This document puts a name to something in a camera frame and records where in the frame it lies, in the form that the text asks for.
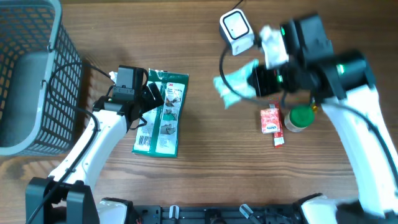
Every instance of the green lid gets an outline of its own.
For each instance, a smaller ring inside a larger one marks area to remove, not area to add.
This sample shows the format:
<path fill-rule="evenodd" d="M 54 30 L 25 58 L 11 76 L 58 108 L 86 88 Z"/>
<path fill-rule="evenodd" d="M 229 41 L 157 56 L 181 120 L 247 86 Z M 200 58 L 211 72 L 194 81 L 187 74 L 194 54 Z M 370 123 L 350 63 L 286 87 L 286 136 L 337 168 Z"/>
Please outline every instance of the green lid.
<path fill-rule="evenodd" d="M 298 106 L 290 111 L 289 115 L 292 124 L 298 128 L 305 128 L 312 124 L 315 115 L 309 106 Z"/>

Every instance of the teal cloth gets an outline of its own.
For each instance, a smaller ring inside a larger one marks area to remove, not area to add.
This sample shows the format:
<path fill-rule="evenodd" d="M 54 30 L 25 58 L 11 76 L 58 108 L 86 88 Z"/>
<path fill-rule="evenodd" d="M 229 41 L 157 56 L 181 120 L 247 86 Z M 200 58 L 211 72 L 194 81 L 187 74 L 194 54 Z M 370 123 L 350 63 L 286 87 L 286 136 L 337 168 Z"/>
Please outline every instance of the teal cloth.
<path fill-rule="evenodd" d="M 225 75 L 225 79 L 238 93 L 242 94 L 245 97 L 252 98 L 256 96 L 256 90 L 248 84 L 247 79 L 252 74 L 253 69 L 257 68 L 258 66 L 258 59 L 254 59 L 253 61 L 245 64 L 245 66 L 243 66 L 239 70 Z M 221 77 L 214 77 L 213 84 L 220 94 L 220 98 L 224 100 L 225 109 L 228 109 L 230 106 L 241 100 L 240 96 L 229 90 L 229 88 L 224 84 Z"/>

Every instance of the wooden surface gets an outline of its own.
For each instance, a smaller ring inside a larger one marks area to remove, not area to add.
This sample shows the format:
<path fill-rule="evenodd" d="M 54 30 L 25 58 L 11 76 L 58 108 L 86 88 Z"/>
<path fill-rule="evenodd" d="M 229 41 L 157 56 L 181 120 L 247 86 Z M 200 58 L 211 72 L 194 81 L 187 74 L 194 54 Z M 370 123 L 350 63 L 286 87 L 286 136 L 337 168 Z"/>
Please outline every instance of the wooden surface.
<path fill-rule="evenodd" d="M 94 196 L 133 200 L 136 205 L 240 205 L 290 203 L 323 192 L 355 196 L 353 172 L 339 137 L 322 111 L 302 133 L 285 132 L 286 144 L 272 146 L 261 134 L 259 109 L 239 103 L 229 110 L 213 87 L 224 42 L 218 21 L 235 1 L 139 2 L 64 5 L 63 23 L 81 56 L 106 72 L 118 65 L 189 73 L 180 121 L 177 159 L 131 153 L 135 133 L 116 146 L 97 182 Z M 368 57 L 377 78 L 390 135 L 398 143 L 398 5 L 396 1 L 248 1 L 244 11 L 253 28 L 318 11 L 336 52 L 356 47 Z M 255 50 L 224 63 L 229 73 Z M 87 84 L 89 107 L 110 82 L 94 73 Z M 0 159 L 0 222 L 23 223 L 25 187 L 46 177 L 59 157 Z"/>

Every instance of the red candy wrapper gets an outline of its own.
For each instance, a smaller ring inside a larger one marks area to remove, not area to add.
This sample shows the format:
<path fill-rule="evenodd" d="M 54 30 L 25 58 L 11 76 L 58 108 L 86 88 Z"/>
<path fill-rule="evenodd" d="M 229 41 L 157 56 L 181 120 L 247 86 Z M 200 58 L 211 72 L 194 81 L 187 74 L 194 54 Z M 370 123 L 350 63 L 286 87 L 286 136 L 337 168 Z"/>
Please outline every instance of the red candy wrapper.
<path fill-rule="evenodd" d="M 275 148 L 281 147 L 285 143 L 284 139 L 284 131 L 282 130 L 282 112 L 280 111 L 279 104 L 270 104 L 270 108 L 275 108 L 279 112 L 279 130 L 278 132 L 274 133 L 274 146 Z"/>
<path fill-rule="evenodd" d="M 279 110 L 277 108 L 261 110 L 260 115 L 262 133 L 268 134 L 280 131 Z"/>

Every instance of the blue-gray laundry basket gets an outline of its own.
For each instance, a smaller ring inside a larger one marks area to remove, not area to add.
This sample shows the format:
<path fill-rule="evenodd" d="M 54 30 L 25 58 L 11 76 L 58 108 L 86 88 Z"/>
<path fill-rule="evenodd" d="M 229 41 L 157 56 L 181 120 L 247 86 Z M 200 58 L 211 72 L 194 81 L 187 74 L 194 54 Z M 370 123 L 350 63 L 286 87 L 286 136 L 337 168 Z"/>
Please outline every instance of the blue-gray laundry basket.
<path fill-rule="evenodd" d="M 51 156 L 73 146 L 76 111 L 55 103 L 48 80 L 80 62 L 58 0 L 0 0 L 0 155 Z M 56 98 L 78 104 L 80 65 L 54 78 Z"/>

